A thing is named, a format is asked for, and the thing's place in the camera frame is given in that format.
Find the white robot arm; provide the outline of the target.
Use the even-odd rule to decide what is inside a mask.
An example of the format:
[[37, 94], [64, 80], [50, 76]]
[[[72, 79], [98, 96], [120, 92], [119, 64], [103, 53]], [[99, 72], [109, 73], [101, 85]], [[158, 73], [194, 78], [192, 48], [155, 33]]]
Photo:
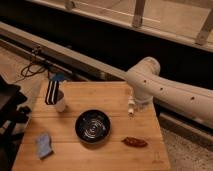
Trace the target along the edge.
[[213, 128], [213, 90], [165, 79], [159, 73], [160, 64], [153, 57], [145, 57], [125, 72], [136, 103], [143, 105], [156, 98]]

